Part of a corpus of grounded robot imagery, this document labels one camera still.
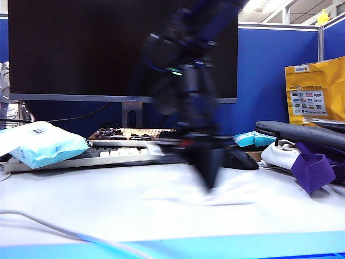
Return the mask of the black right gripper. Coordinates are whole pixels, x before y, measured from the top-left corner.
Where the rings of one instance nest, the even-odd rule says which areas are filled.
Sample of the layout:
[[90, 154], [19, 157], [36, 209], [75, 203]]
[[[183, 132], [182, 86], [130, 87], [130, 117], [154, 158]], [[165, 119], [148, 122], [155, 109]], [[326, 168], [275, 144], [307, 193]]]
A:
[[215, 99], [196, 91], [163, 94], [157, 97], [157, 109], [164, 115], [178, 115], [173, 132], [158, 135], [158, 143], [187, 157], [201, 177], [207, 192], [215, 186], [224, 165], [228, 136], [218, 134]]

